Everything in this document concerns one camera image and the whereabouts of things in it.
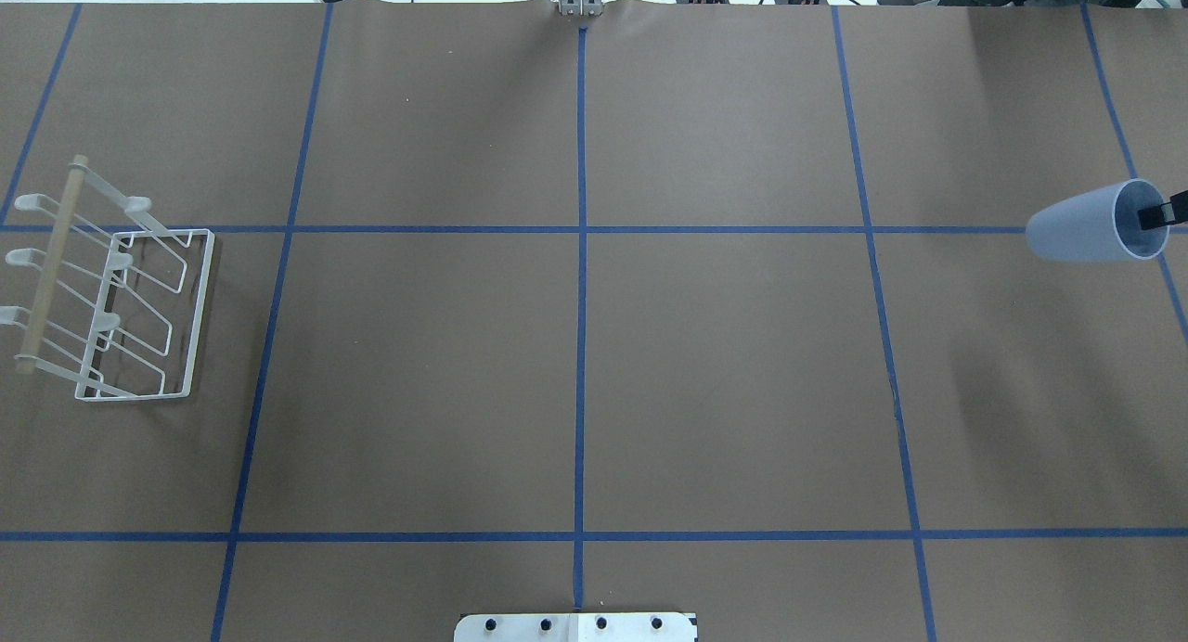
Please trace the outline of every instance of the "vertical blue line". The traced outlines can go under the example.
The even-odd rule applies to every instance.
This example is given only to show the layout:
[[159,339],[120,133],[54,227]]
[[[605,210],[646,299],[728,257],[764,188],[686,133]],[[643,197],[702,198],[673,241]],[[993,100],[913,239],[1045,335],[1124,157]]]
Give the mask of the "vertical blue line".
[[62,34],[62,44],[58,45],[58,55],[53,58],[53,67],[50,68],[50,77],[46,78],[45,87],[42,88],[42,100],[37,102],[33,121],[29,124],[25,144],[20,146],[20,155],[17,156],[17,165],[13,166],[12,178],[8,181],[8,189],[4,195],[4,206],[0,206],[0,224],[4,224],[5,219],[8,218],[12,200],[17,197],[17,185],[20,183],[21,172],[25,170],[25,160],[29,159],[29,151],[33,147],[37,127],[42,124],[42,115],[45,114],[45,105],[50,102],[50,93],[53,92],[53,83],[57,82],[58,71],[62,70],[62,63],[67,58],[67,50],[70,46],[70,38],[74,37],[75,25],[78,24],[80,13],[82,13],[82,5],[76,4],[74,11],[70,12],[70,21],[67,24],[67,31]]
[[574,428],[574,609],[584,599],[586,548],[586,26],[577,29],[577,363]]
[[264,350],[260,354],[260,370],[255,380],[255,396],[252,398],[252,416],[247,424],[247,439],[244,442],[244,459],[239,470],[239,486],[235,490],[235,508],[230,518],[230,540],[227,541],[227,553],[223,556],[223,572],[219,583],[219,599],[215,602],[215,616],[210,629],[210,641],[219,642],[222,637],[223,616],[227,611],[227,596],[230,592],[230,577],[235,566],[235,549],[239,545],[239,528],[244,520],[244,501],[247,498],[247,479],[252,472],[252,455],[255,451],[255,435],[260,424],[260,410],[264,405],[264,389],[268,379],[268,364],[272,361],[272,344],[277,335],[277,319],[280,315],[280,300],[284,295],[285,275],[289,269],[289,252],[292,248],[293,224],[297,221],[297,207],[301,202],[301,187],[305,172],[305,157],[309,153],[309,139],[314,132],[314,114],[317,111],[317,92],[322,84],[322,65],[326,63],[326,46],[330,38],[330,20],[334,17],[334,5],[326,5],[322,18],[322,39],[317,48],[317,62],[314,65],[314,83],[310,86],[309,106],[305,109],[305,127],[302,132],[301,151],[297,153],[297,168],[293,172],[293,191],[289,199],[289,227],[285,228],[284,244],[280,246],[280,262],[277,266],[277,279],[272,288],[272,307],[268,309],[268,325],[264,332]]
[[866,177],[862,170],[862,153],[858,144],[858,124],[854,119],[854,102],[849,93],[849,73],[846,68],[846,50],[841,36],[841,18],[838,7],[833,13],[834,43],[838,46],[838,69],[841,75],[841,94],[846,105],[846,122],[849,126],[849,151],[854,157],[854,177],[858,184],[858,202],[862,208],[862,226],[866,229],[866,257],[871,264],[871,281],[874,285],[874,304],[879,314],[879,333],[883,338],[883,360],[886,364],[887,382],[895,407],[896,428],[899,433],[899,466],[903,470],[903,489],[908,498],[908,518],[911,523],[912,546],[916,553],[916,577],[920,580],[920,600],[924,609],[924,630],[929,642],[936,642],[936,622],[933,617],[933,596],[928,585],[928,566],[924,562],[924,541],[920,535],[920,512],[916,506],[916,485],[911,474],[911,455],[908,452],[908,429],[903,422],[903,404],[899,399],[899,379],[895,369],[895,351],[891,350],[891,332],[887,328],[886,303],[883,300],[883,278],[879,273],[878,251],[874,246],[874,229],[871,221],[870,201],[866,194]]
[[[1098,83],[1101,86],[1101,97],[1106,102],[1106,112],[1110,113],[1110,122],[1113,124],[1114,136],[1118,138],[1118,147],[1121,149],[1123,159],[1126,160],[1126,171],[1130,174],[1131,178],[1138,177],[1138,170],[1135,168],[1135,159],[1130,152],[1130,144],[1126,143],[1126,134],[1123,132],[1121,121],[1118,119],[1118,109],[1114,108],[1113,96],[1110,94],[1110,82],[1106,80],[1106,68],[1101,63],[1101,52],[1098,50],[1098,37],[1093,31],[1093,20],[1089,19],[1089,7],[1085,4],[1081,5],[1081,21],[1085,24],[1085,38],[1089,42],[1089,52],[1093,54],[1093,65],[1098,70]],[[1184,342],[1188,342],[1188,317],[1184,316],[1183,303],[1180,301],[1180,292],[1176,291],[1175,278],[1171,278],[1171,269],[1168,268],[1168,258],[1164,253],[1159,253],[1159,271],[1163,273],[1163,284],[1168,288],[1168,295],[1171,297],[1171,309],[1176,314],[1176,321],[1180,325],[1180,334],[1183,336]]]

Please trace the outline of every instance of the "cup opening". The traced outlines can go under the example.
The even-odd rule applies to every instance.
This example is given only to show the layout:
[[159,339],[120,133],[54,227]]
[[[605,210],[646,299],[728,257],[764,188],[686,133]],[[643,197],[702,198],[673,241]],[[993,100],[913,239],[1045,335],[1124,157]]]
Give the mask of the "cup opening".
[[1138,212],[1163,203],[1163,195],[1155,185],[1139,178],[1125,182],[1114,200],[1114,232],[1118,240],[1138,259],[1150,259],[1163,251],[1168,243],[1168,227],[1143,231]]

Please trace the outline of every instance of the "cup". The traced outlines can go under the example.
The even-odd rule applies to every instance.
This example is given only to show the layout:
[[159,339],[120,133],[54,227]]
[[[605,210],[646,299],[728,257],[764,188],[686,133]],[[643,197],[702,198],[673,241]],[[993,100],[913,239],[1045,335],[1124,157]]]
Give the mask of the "cup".
[[1150,259],[1163,252],[1169,228],[1143,231],[1138,212],[1162,203],[1159,190],[1142,178],[1070,196],[1028,220],[1028,245],[1055,262]]

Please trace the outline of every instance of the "wooden rod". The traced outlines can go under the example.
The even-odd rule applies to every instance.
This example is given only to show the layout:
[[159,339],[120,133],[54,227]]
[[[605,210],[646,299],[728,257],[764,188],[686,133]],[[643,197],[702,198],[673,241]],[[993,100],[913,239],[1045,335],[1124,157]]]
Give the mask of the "wooden rod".
[[[87,165],[87,157],[76,155],[75,164]],[[45,325],[50,319],[50,304],[53,302],[53,290],[58,285],[58,270],[67,250],[70,227],[74,225],[75,207],[82,193],[87,172],[83,169],[70,169],[67,174],[67,187],[62,190],[62,204],[58,216],[53,219],[53,231],[50,233],[50,245],[45,248],[45,264],[37,282],[37,294],[33,296],[33,308],[30,308],[29,326],[25,328],[25,341],[20,346],[23,357],[37,357],[42,351],[42,339],[45,338]],[[17,361],[17,372],[30,374],[37,370],[37,361],[21,358]]]

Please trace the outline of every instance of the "white mounting plate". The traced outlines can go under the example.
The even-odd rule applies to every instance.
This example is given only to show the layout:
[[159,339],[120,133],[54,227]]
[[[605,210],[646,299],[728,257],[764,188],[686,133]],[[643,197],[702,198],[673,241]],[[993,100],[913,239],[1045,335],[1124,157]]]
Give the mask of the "white mounting plate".
[[[606,625],[599,628],[599,619]],[[548,621],[549,630],[541,622]],[[653,621],[659,621],[656,628]],[[493,630],[488,630],[493,622]],[[697,616],[680,612],[468,615],[454,642],[696,642]]]
[[[207,290],[210,282],[210,263],[215,253],[215,234],[210,229],[169,229],[169,233],[185,238],[187,240],[200,239],[202,241],[202,268],[198,269],[198,276],[194,287],[194,321],[190,322],[190,338],[188,340],[189,347],[185,351],[185,372],[182,377],[182,388],[176,392],[171,394],[144,394],[137,396],[110,396],[102,394],[90,394],[88,395],[87,385],[80,383],[75,385],[75,398],[77,401],[90,401],[90,402],[103,402],[103,401],[152,401],[159,398],[184,398],[190,396],[190,388],[194,384],[194,367],[196,359],[198,357],[198,335],[202,332],[202,316],[203,310],[207,304]],[[107,254],[112,254],[120,251],[120,246],[125,243],[131,245],[133,240],[138,238],[148,238],[151,232],[119,232],[112,238],[110,246],[108,247]],[[106,298],[107,292],[110,290],[112,278],[108,276],[101,283],[99,296],[102,306],[102,301]],[[91,333],[87,338],[87,351],[83,355],[81,373],[87,376],[90,371],[90,366],[94,364],[96,354],[96,339],[97,334]]]

